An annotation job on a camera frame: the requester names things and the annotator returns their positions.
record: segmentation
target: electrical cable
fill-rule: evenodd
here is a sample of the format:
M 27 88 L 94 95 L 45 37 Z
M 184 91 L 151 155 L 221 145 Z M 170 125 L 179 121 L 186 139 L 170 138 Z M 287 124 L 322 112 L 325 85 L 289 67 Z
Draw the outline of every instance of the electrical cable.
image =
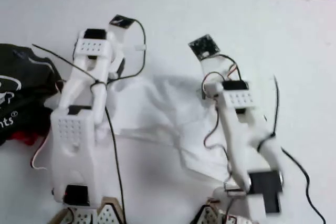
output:
M 33 168 L 35 170 L 47 170 L 47 168 L 45 168 L 45 167 L 36 167 L 35 166 L 35 159 L 38 156 L 38 154 L 40 153 L 40 151 L 43 149 L 43 147 L 45 146 L 45 144 L 48 140 L 48 135 L 49 135 L 49 131 L 48 131 L 47 135 L 43 138 L 39 147 L 36 149 L 35 153 L 33 154 L 33 156 L 30 159 L 30 166 L 31 166 L 31 168 Z
M 235 198 L 232 198 L 231 201 L 229 202 L 229 205 L 226 208 L 226 213 L 225 213 L 223 224 L 226 224 L 226 222 L 228 220 L 228 217 L 229 217 L 229 211 L 230 211 L 234 202 L 235 202 Z
M 237 72 L 238 72 L 239 79 L 242 80 L 242 79 L 241 79 L 241 74 L 240 74 L 240 69 L 239 69 L 239 67 L 238 67 L 238 64 L 236 63 L 236 61 L 235 61 L 234 59 L 232 59 L 232 58 L 231 58 L 230 56 L 228 56 L 228 55 L 217 54 L 217 55 L 213 55 L 213 56 L 210 56 L 210 57 L 207 57 L 207 58 L 203 58 L 201 61 L 206 60 L 206 59 L 216 58 L 216 57 L 218 57 L 218 56 L 221 56 L 221 57 L 223 57 L 223 58 L 225 58 L 225 59 L 228 59 L 228 60 L 230 60 L 233 64 L 235 64 L 235 65 L 237 66 Z
M 216 112 L 217 112 L 217 120 L 216 120 L 216 125 L 215 127 L 208 133 L 206 134 L 204 140 L 203 140 L 203 145 L 206 149 L 208 150 L 212 150 L 214 148 L 217 148 L 217 147 L 220 147 L 223 149 L 224 153 L 225 153 L 225 156 L 226 156 L 226 159 L 229 161 L 229 156 L 227 154 L 227 150 L 226 148 L 224 147 L 224 145 L 222 144 L 213 144 L 213 145 L 206 145 L 206 142 L 207 140 L 209 139 L 209 137 L 216 131 L 217 127 L 218 127 L 218 124 L 219 124 L 219 112 L 218 112 L 218 108 L 216 108 Z
M 311 206 L 311 208 L 316 212 L 316 214 L 321 218 L 321 220 L 323 221 L 323 224 L 326 224 L 327 222 L 325 221 L 326 219 L 324 218 L 324 216 L 317 210 L 317 208 L 314 206 L 314 204 L 312 203 L 310 196 L 309 196 L 309 186 L 310 186 L 310 177 L 307 173 L 307 171 L 302 167 L 302 165 L 291 155 L 289 154 L 284 148 L 281 148 L 282 152 L 290 159 L 294 162 L 294 164 L 296 164 L 298 166 L 298 168 L 302 171 L 302 173 L 304 174 L 307 184 L 306 184 L 306 198 L 307 201 L 309 203 L 309 205 Z
M 96 79 L 95 77 L 93 77 L 91 74 L 89 74 L 88 72 L 86 72 L 85 70 L 77 67 L 75 64 L 71 63 L 70 61 L 66 60 L 65 58 L 63 58 L 62 56 L 48 50 L 48 49 L 45 49 L 43 47 L 40 47 L 36 44 L 32 44 L 34 47 L 37 47 L 43 51 L 46 51 L 54 56 L 56 56 L 57 58 L 65 61 L 66 63 L 70 64 L 71 66 L 77 68 L 78 70 L 82 71 L 83 73 L 87 74 L 88 76 L 90 76 L 95 82 L 90 86 L 90 90 L 92 89 L 92 87 L 94 85 L 97 85 L 97 84 L 104 84 L 105 87 L 107 87 L 107 84 L 105 84 L 104 82 L 102 81 L 99 81 L 98 79 Z M 110 118 L 110 114 L 109 114 L 109 111 L 107 109 L 107 107 L 105 106 L 105 112 L 106 112 L 106 116 L 107 116 L 107 119 L 108 119 L 108 122 L 109 122 L 109 125 L 110 125 L 110 130 L 111 130 L 111 134 L 112 134 L 112 139 L 113 139 L 113 145 L 114 145 L 114 154 L 115 154 L 115 164 L 117 166 L 117 173 L 118 173 L 118 179 L 119 179 L 119 186 L 120 186 L 120 194 L 121 194 L 121 202 L 122 202 L 122 211 L 123 211 L 123 219 L 124 219 L 124 224 L 127 224 L 126 222 L 126 214 L 125 214 L 125 204 L 124 204 L 124 193 L 123 193 L 123 188 L 122 188 L 122 181 L 121 181 L 121 175 L 120 175 L 120 168 L 119 168 L 119 160 L 118 160 L 118 153 L 117 153 L 117 145 L 116 145 L 116 136 L 114 135 L 114 131 L 113 131 L 113 126 L 112 126 L 112 122 L 111 122 L 111 118 Z
M 204 90 L 204 83 L 205 83 L 205 81 L 206 81 L 206 78 L 208 78 L 208 76 L 209 76 L 210 74 L 213 74 L 213 73 L 216 73 L 216 74 L 220 75 L 220 76 L 223 78 L 223 81 L 225 81 L 224 76 L 223 76 L 221 73 L 216 72 L 216 71 L 209 72 L 209 73 L 207 73 L 207 74 L 205 75 L 205 77 L 203 78 L 202 84 L 201 84 L 201 87 L 202 87 L 202 93 L 203 93 L 206 97 L 211 98 L 211 99 L 213 99 L 213 98 L 210 97 L 210 96 L 205 92 L 205 90 Z
M 276 128 L 277 128 L 277 122 L 278 122 L 278 112 L 279 112 L 279 100 L 280 100 L 280 91 L 279 91 L 279 85 L 278 85 L 278 82 L 277 82 L 277 79 L 276 79 L 276 77 L 274 76 L 274 82 L 275 82 L 275 86 L 276 86 L 276 109 L 275 109 L 275 118 L 274 118 L 274 125 L 273 125 L 273 132 L 272 132 L 272 134 L 268 137 L 268 138 L 266 138 L 266 139 L 264 139 L 264 140 L 262 140 L 262 141 L 260 141 L 260 143 L 259 143 L 259 146 L 258 146 L 258 148 L 257 148 L 257 151 L 259 152 L 260 151 L 260 149 L 261 149 L 261 147 L 262 147 L 262 145 L 266 142 L 266 141 L 268 141 L 268 140 L 270 140 L 270 139 L 272 139 L 273 137 L 275 137 L 275 135 L 276 135 Z M 304 169 L 304 167 L 291 155 L 291 154 L 289 154 L 284 148 L 281 148 L 281 150 L 282 150 L 282 152 L 290 159 L 290 160 L 292 160 L 293 161 L 293 163 L 294 164 L 296 164 L 297 166 L 298 166 L 298 168 L 302 171 L 302 173 L 303 173 L 303 175 L 305 176 L 305 178 L 306 178 L 306 182 L 307 182 L 307 184 L 306 184 L 306 198 L 307 198 L 307 201 L 308 201 L 308 203 L 309 203 L 309 205 L 310 205 L 310 207 L 315 211 L 315 213 L 321 218 L 321 220 L 322 220 L 322 222 L 323 222 L 323 224 L 326 224 L 326 219 L 324 218 L 324 216 L 317 210 L 317 208 L 314 206 L 314 204 L 312 203 L 312 201 L 311 201 L 311 199 L 310 199 L 310 195 L 309 195 L 309 187 L 310 187 L 310 177 L 309 177 L 309 175 L 308 175 L 308 173 L 307 173 L 307 171 Z
M 230 78 L 230 75 L 231 75 L 234 71 L 236 71 L 236 70 L 237 70 L 237 66 L 234 65 L 234 68 L 233 68 L 232 70 L 230 70 L 229 73 L 227 73 L 226 77 L 227 77 L 227 78 Z
M 72 219 L 71 219 L 71 221 L 68 222 L 67 224 L 72 224 L 72 223 L 74 222 L 74 220 L 75 220 L 75 214 L 74 214 L 73 210 L 72 210 L 70 207 L 68 207 L 68 210 L 69 210 L 70 213 L 71 213 Z
M 70 61 L 68 61 L 67 59 L 63 58 L 62 56 L 60 56 L 60 55 L 58 55 L 58 54 L 56 54 L 56 53 L 54 53 L 54 52 L 52 52 L 52 51 L 50 51 L 50 50 L 48 50 L 48 49 L 45 49 L 45 48 L 43 48 L 43 47 L 40 47 L 40 46 L 38 46 L 38 45 L 36 45 L 36 44 L 32 44 L 32 45 L 33 45 L 34 47 L 37 47 L 38 49 L 41 49 L 41 50 L 43 50 L 43 51 L 45 51 L 45 52 L 48 52 L 48 53 L 50 53 L 50 54 L 56 56 L 58 59 L 61 59 L 62 61 L 65 61 L 67 64 L 69 64 L 69 65 L 73 66 L 74 68 L 77 68 L 79 71 L 82 71 L 83 73 L 87 74 L 87 75 L 90 76 L 93 80 L 96 80 L 95 77 L 93 77 L 91 74 L 89 74 L 89 73 L 86 72 L 85 70 L 81 69 L 80 67 L 76 66 L 75 64 L 71 63 Z
M 140 25 L 140 28 L 141 28 L 142 33 L 143 33 L 143 44 L 145 45 L 145 49 L 144 49 L 144 51 L 143 51 L 143 62 L 142 62 L 142 66 L 141 66 L 140 70 L 139 70 L 137 73 L 135 73 L 135 74 L 131 74 L 131 75 L 129 75 L 129 76 L 123 76 L 123 77 L 119 77 L 119 78 L 117 78 L 117 79 L 109 80 L 109 81 L 107 82 L 107 85 L 110 84 L 110 83 L 112 83 L 112 82 L 119 81 L 119 80 L 122 80 L 122 79 L 127 79 L 127 78 L 131 78 L 131 77 L 136 77 L 136 76 L 138 76 L 138 75 L 142 72 L 142 70 L 143 70 L 144 67 L 145 67 L 145 64 L 146 64 L 146 51 L 147 51 L 147 48 L 146 48 L 146 32 L 145 32 L 145 28 L 143 27 L 143 25 L 141 24 L 140 21 L 138 21 L 137 19 L 133 19 L 133 20 L 134 20 L 134 22 L 136 22 L 136 23 L 138 23 L 138 24 Z
M 118 179 L 119 179 L 119 186 L 120 186 L 120 192 L 121 192 L 121 204 L 122 204 L 122 214 L 123 214 L 123 219 L 124 219 L 124 223 L 126 223 L 126 213 L 125 213 L 125 203 L 124 203 L 124 192 L 123 192 L 123 188 L 122 188 L 122 181 L 121 181 L 121 175 L 120 175 L 120 168 L 119 168 L 119 159 L 118 159 L 118 152 L 117 152 L 117 142 L 116 142 L 116 136 L 114 134 L 114 130 L 113 130 L 113 126 L 112 126 L 112 122 L 111 122 L 111 118 L 110 118 L 110 114 L 109 114 L 109 110 L 107 109 L 107 107 L 105 106 L 105 112 L 106 112 L 106 116 L 107 116 L 107 120 L 109 121 L 109 125 L 110 125 L 110 129 L 111 129 L 111 134 L 112 134 L 112 139 L 113 139 L 113 145 L 114 145 L 114 154 L 115 154 L 115 163 L 117 165 L 117 173 L 118 173 Z

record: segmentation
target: black wire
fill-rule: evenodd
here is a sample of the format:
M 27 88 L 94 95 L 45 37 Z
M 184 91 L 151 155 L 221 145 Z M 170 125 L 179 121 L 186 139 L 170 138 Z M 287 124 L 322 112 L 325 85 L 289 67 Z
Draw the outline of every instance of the black wire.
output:
M 138 24 L 140 25 L 140 28 L 141 28 L 141 30 L 142 30 L 142 32 L 143 32 L 143 44 L 144 44 L 145 47 L 146 47 L 146 32 L 145 32 L 145 28 L 143 27 L 143 25 L 141 24 L 140 21 L 138 21 L 138 20 L 136 20 L 136 19 L 133 19 L 133 20 L 134 20 L 134 22 L 136 22 L 136 23 L 138 23 Z M 122 80 L 122 79 L 127 79 L 127 78 L 131 78 L 131 77 L 136 77 L 136 76 L 138 76 L 138 75 L 142 72 L 142 70 L 144 69 L 145 64 L 146 64 L 146 51 L 147 51 L 147 49 L 145 48 L 144 51 L 143 51 L 143 62 L 142 62 L 142 66 L 141 66 L 140 70 L 139 70 L 137 73 L 135 73 L 135 74 L 131 74 L 131 75 L 129 75 L 129 76 L 123 76 L 123 77 L 119 77 L 119 78 L 117 78 L 117 79 L 109 80 L 109 81 L 107 82 L 107 84 L 110 84 L 110 83 L 112 83 L 112 82 L 119 81 L 119 80 Z
M 279 100 L 280 100 L 280 92 L 279 92 L 279 86 L 278 86 L 278 81 L 274 76 L 274 82 L 275 82 L 275 86 L 276 86 L 276 91 L 277 91 L 277 105 L 276 105 L 276 110 L 275 110 L 275 118 L 274 118 L 274 126 L 273 126 L 273 133 L 270 135 L 270 137 L 260 141 L 259 146 L 257 148 L 257 151 L 259 152 L 263 143 L 266 142 L 267 140 L 270 140 L 271 138 L 275 137 L 276 135 L 276 128 L 277 128 L 277 122 L 278 122 L 278 112 L 279 112 Z M 293 161 L 294 164 L 296 164 L 299 169 L 302 171 L 303 175 L 306 178 L 307 181 L 307 185 L 306 185 L 306 198 L 307 201 L 309 203 L 309 205 L 311 206 L 311 208 L 316 212 L 316 214 L 322 219 L 323 224 L 326 224 L 326 219 L 324 218 L 324 216 L 317 210 L 317 208 L 314 206 L 314 204 L 312 203 L 310 196 L 309 196 L 309 186 L 310 186 L 310 177 L 307 173 L 307 171 L 304 169 L 304 167 L 291 155 L 289 154 L 284 148 L 281 148 L 282 152 L 289 157 L 289 159 L 291 159 Z
M 82 71 L 83 73 L 87 74 L 87 75 L 90 76 L 93 80 L 96 80 L 96 78 L 93 77 L 91 74 L 87 73 L 85 70 L 83 70 L 83 69 L 81 69 L 80 67 L 76 66 L 75 64 L 71 63 L 70 61 L 68 61 L 67 59 L 63 58 L 62 56 L 60 56 L 60 55 L 58 55 L 58 54 L 56 54 L 56 53 L 54 53 L 54 52 L 52 52 L 52 51 L 50 51 L 50 50 L 48 50 L 48 49 L 45 49 L 45 48 L 43 48 L 43 47 L 40 47 L 40 46 L 38 46 L 38 45 L 36 45 L 36 44 L 32 44 L 32 45 L 33 45 L 34 47 L 37 47 L 37 48 L 39 48 L 39 49 L 41 49 L 41 50 L 43 50 L 43 51 L 45 51 L 45 52 L 48 52 L 48 53 L 50 53 L 50 54 L 56 56 L 57 58 L 61 59 L 62 61 L 65 61 L 67 64 L 69 64 L 69 65 L 71 65 L 71 66 L 77 68 L 78 70 Z
M 99 81 L 98 79 L 96 79 L 95 77 L 93 77 L 91 74 L 89 74 L 88 72 L 86 72 L 85 70 L 77 67 L 75 64 L 71 63 L 70 61 L 66 60 L 65 58 L 63 58 L 62 56 L 48 50 L 45 49 L 43 47 L 37 46 L 35 44 L 33 44 L 34 47 L 37 47 L 43 51 L 46 51 L 54 56 L 56 56 L 57 58 L 65 61 L 66 63 L 70 64 L 71 66 L 81 70 L 83 73 L 87 74 L 88 76 L 90 76 L 95 82 L 90 86 L 90 90 L 92 91 L 92 87 L 98 84 L 104 84 L 105 86 L 107 86 L 104 82 Z M 123 188 L 122 188 L 122 181 L 121 181 L 121 175 L 120 175 L 120 168 L 119 168 L 119 159 L 118 159 L 118 152 L 117 152 L 117 142 L 116 142 L 116 136 L 114 135 L 114 130 L 113 130 L 113 126 L 112 126 L 112 122 L 111 122 L 111 118 L 110 118 L 110 114 L 109 111 L 107 109 L 107 107 L 105 106 L 105 112 L 106 112 L 106 116 L 107 116 L 107 120 L 109 122 L 110 125 L 110 130 L 111 130 L 111 134 L 112 134 L 112 139 L 113 139 L 113 145 L 114 145 L 114 154 L 115 154 L 115 164 L 117 166 L 117 173 L 118 173 L 118 179 L 119 179 L 119 186 L 120 186 L 120 194 L 121 194 L 121 203 L 122 203 L 122 212 L 123 212 L 123 218 L 124 218 L 124 224 L 127 224 L 126 222 L 126 214 L 125 214 L 125 204 L 124 204 L 124 192 L 123 192 Z
M 74 60 L 75 60 L 75 50 L 76 50 L 76 45 L 77 45 L 77 42 L 75 43 L 75 45 L 74 45 L 74 49 L 73 49 L 73 51 L 72 51 L 72 61 L 74 62 Z
M 311 208 L 316 212 L 316 214 L 322 219 L 323 224 L 326 224 L 327 222 L 325 221 L 326 219 L 324 218 L 324 216 L 317 210 L 317 208 L 314 206 L 314 204 L 311 202 L 310 196 L 309 196 L 309 186 L 310 186 L 310 177 L 307 173 L 307 171 L 303 168 L 303 166 L 291 155 L 289 154 L 284 148 L 281 148 L 282 152 L 289 157 L 289 159 L 291 159 L 293 161 L 293 163 L 295 163 L 298 168 L 302 171 L 302 173 L 304 174 L 306 181 L 307 181 L 307 185 L 306 185 L 306 198 L 307 201 L 309 203 L 309 205 L 311 206 Z
M 111 134 L 112 134 L 112 139 L 113 139 L 113 145 L 114 145 L 114 154 L 116 156 L 115 157 L 116 158 L 115 159 L 115 163 L 117 165 L 117 173 L 118 173 L 120 193 L 121 193 L 122 214 L 123 214 L 123 218 L 124 218 L 124 223 L 127 224 L 127 222 L 126 222 L 126 213 L 125 213 L 125 203 L 124 203 L 124 191 L 123 191 L 123 188 L 122 188 L 122 181 L 121 181 L 121 175 L 120 175 L 119 159 L 118 159 L 118 152 L 117 152 L 117 142 L 115 140 L 116 136 L 114 135 L 114 130 L 113 130 L 113 126 L 112 126 L 109 110 L 107 109 L 106 106 L 105 106 L 105 112 L 106 112 L 107 120 L 109 121 L 110 129 L 111 129 Z
M 236 63 L 236 61 L 235 61 L 234 59 L 232 59 L 230 56 L 228 56 L 228 55 L 224 55 L 224 54 L 217 54 L 217 55 L 213 55 L 213 56 L 211 56 L 211 57 L 204 58 L 204 59 L 202 59 L 202 60 L 212 59 L 212 58 L 215 58 L 215 57 L 217 57 L 217 56 L 221 56 L 221 57 L 223 57 L 223 58 L 225 58 L 225 59 L 228 59 L 228 60 L 232 61 L 232 63 L 235 64 L 235 65 L 237 66 L 237 72 L 238 72 L 239 79 L 242 80 L 242 79 L 241 79 L 241 74 L 240 74 L 239 66 L 238 66 L 238 64 Z

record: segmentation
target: red wire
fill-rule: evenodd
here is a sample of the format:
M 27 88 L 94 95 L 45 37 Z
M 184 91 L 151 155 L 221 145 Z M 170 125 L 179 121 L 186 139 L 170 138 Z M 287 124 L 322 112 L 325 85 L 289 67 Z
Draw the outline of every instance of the red wire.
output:
M 237 70 L 237 66 L 235 65 L 235 67 L 232 70 L 230 70 L 230 72 L 227 74 L 226 77 L 229 77 L 236 70 Z

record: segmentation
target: white surface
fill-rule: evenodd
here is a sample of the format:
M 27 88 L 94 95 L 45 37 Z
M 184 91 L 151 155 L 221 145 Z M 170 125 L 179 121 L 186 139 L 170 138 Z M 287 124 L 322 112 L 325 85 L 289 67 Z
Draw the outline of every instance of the white surface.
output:
M 181 59 L 195 64 L 197 59 L 187 44 L 208 33 L 223 53 L 238 62 L 243 76 L 274 72 L 280 86 L 278 140 L 307 169 L 312 201 L 331 222 L 334 207 L 330 202 L 336 196 L 332 190 L 336 179 L 332 91 L 336 1 L 0 0 L 0 41 L 21 46 L 36 43 L 70 59 L 78 31 L 106 28 L 115 14 L 135 17 L 146 28 L 149 51 L 143 76 L 147 78 L 183 71 Z M 125 41 L 140 44 L 141 31 L 130 29 L 134 32 Z M 71 67 L 51 59 L 67 78 Z M 141 59 L 133 62 L 126 64 L 126 73 L 141 65 Z M 189 68 L 188 74 L 203 75 L 201 67 Z M 272 99 L 264 104 L 272 118 Z M 29 168 L 33 148 L 14 142 L 0 148 L 2 221 L 46 223 L 60 208 L 50 193 L 47 173 Z M 128 223 L 156 223 L 144 212 L 155 212 L 162 217 L 161 223 L 188 223 L 220 185 L 183 169 L 178 151 L 169 147 L 118 138 L 118 150 Z M 281 221 L 321 223 L 306 201 L 303 175 L 290 161 L 286 168 L 292 176 L 285 178 Z M 119 195 L 117 184 L 114 178 L 111 194 Z

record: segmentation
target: white plastic part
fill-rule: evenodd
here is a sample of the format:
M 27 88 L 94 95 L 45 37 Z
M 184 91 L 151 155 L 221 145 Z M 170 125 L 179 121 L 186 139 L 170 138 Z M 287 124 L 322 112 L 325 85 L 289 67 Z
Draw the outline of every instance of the white plastic part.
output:
M 224 90 L 220 82 L 204 85 L 205 91 L 217 100 L 220 122 L 222 124 L 227 143 L 227 152 L 231 163 L 233 179 L 237 185 L 248 192 L 251 181 L 248 175 L 246 153 L 248 148 L 258 148 L 260 141 L 268 137 L 272 131 L 268 128 L 264 115 L 255 104 L 253 92 L 250 90 Z M 236 109 L 246 109 L 243 125 L 238 119 Z M 260 155 L 268 163 L 270 170 L 280 171 L 281 182 L 284 173 L 285 156 L 281 146 L 274 137 L 266 141 L 259 150 Z M 251 219 L 264 221 L 266 218 L 262 195 L 247 195 L 247 210 Z
M 102 200 L 97 171 L 93 112 L 81 110 L 77 115 L 68 115 L 68 110 L 56 109 L 51 114 L 53 149 L 51 175 L 54 198 L 63 202 L 68 185 L 88 187 L 91 208 L 98 208 Z
M 89 209 L 74 209 L 73 212 L 74 219 L 68 210 L 60 224 L 121 224 L 110 205 L 105 205 L 98 216 L 95 210 Z
M 249 90 L 225 91 L 224 99 L 228 108 L 244 109 L 255 106 L 254 97 Z

